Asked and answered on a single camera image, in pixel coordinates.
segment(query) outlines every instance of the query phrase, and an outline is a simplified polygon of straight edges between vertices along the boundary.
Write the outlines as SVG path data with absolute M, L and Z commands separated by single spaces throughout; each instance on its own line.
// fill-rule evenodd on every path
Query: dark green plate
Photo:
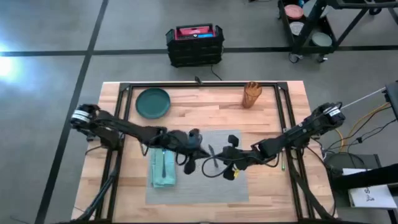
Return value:
M 167 113 L 170 108 L 169 94 L 160 88 L 149 88 L 144 90 L 137 98 L 137 112 L 147 118 L 160 118 Z

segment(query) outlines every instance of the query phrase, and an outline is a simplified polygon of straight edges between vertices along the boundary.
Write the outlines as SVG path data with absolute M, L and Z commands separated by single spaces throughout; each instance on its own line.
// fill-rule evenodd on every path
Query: gray placemat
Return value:
M 241 139 L 241 132 L 238 130 L 227 131 L 204 131 L 202 147 L 210 153 L 210 144 L 215 154 L 223 150 L 223 146 L 228 146 L 228 135 L 233 134 Z M 186 175 L 183 166 L 176 164 L 177 182 L 175 186 L 164 189 L 155 189 L 150 183 L 150 167 L 148 167 L 148 178 L 146 188 L 146 204 L 180 204 L 180 203 L 230 203 L 249 201 L 248 183 L 244 172 L 240 172 L 235 180 L 226 180 L 223 176 L 207 178 L 201 173 L 201 165 L 204 159 L 196 160 L 197 168 L 194 173 Z M 218 167 L 214 166 L 213 161 L 208 161 L 205 165 L 207 174 L 221 172 L 226 166 L 217 161 Z

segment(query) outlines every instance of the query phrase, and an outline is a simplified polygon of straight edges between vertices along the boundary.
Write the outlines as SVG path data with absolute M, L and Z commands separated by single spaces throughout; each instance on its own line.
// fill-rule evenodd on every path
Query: concrete floor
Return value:
M 101 6 L 100 0 L 0 0 L 0 51 L 86 50 Z M 342 33 L 355 10 L 332 11 L 328 18 Z M 212 22 L 224 29 L 225 47 L 285 47 L 276 0 L 110 0 L 96 50 L 164 49 L 164 34 L 184 24 Z M 342 45 L 398 44 L 397 24 L 383 10 L 365 15 Z M 319 65 L 298 64 L 287 53 L 225 53 L 214 70 L 224 80 L 304 80 L 311 108 L 329 101 L 349 103 L 397 78 L 395 51 L 336 52 Z M 33 223 L 63 122 L 84 56 L 0 57 L 0 222 Z M 101 84 L 110 81 L 216 80 L 210 69 L 173 68 L 167 55 L 93 56 L 80 103 L 96 103 Z M 381 94 L 344 110 L 347 134 L 356 119 L 384 103 Z M 393 119 L 383 112 L 369 122 L 369 131 Z M 364 144 L 358 154 L 378 154 L 385 165 L 396 162 L 396 123 Z M 328 145 L 337 136 L 328 133 Z M 72 213 L 86 149 L 85 138 L 72 131 L 63 157 L 46 223 L 65 221 Z M 340 217 L 368 223 L 389 223 L 387 212 L 338 208 Z

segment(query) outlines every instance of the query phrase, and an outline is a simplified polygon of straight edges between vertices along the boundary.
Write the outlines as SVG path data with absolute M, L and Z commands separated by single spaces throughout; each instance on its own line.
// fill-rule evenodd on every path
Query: light blue cloth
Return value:
M 172 187 L 175 185 L 174 153 L 159 148 L 150 149 L 150 177 L 155 188 Z

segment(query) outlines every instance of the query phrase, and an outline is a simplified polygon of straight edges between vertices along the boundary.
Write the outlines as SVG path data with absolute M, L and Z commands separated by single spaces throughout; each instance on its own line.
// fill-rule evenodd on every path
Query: wooden table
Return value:
M 301 122 L 311 112 L 304 84 L 301 81 L 291 81 L 288 85 L 295 120 Z M 103 83 L 98 105 L 103 110 L 113 113 L 118 90 L 119 83 Z M 164 90 L 171 97 L 170 111 L 163 118 L 148 120 L 139 116 L 135 109 L 136 98 L 142 91 L 135 88 L 129 121 L 140 125 L 166 126 L 169 129 L 184 131 L 192 128 L 240 129 L 244 149 L 250 149 L 251 144 L 261 139 L 281 134 L 275 93 L 272 88 L 264 87 L 256 104 L 248 110 L 240 106 L 243 95 L 241 87 L 164 88 Z M 282 103 L 285 117 L 288 119 L 283 95 Z M 97 145 L 98 142 L 91 143 L 89 148 Z M 310 146 L 320 154 L 318 144 L 311 142 Z M 86 156 L 72 218 L 81 214 L 77 208 L 84 210 L 98 193 L 105 157 L 104 149 L 91 151 Z M 287 170 L 282 171 L 281 162 L 276 168 L 251 166 L 246 170 L 249 202 L 146 205 L 148 159 L 149 157 L 142 156 L 138 141 L 127 137 L 114 222 L 293 222 L 297 220 L 289 173 Z M 333 198 L 323 165 L 310 151 L 305 151 L 303 159 L 311 191 L 326 210 L 331 211 Z M 303 211 L 307 214 L 302 192 L 299 191 Z M 107 203 L 104 204 L 104 209 L 107 209 Z

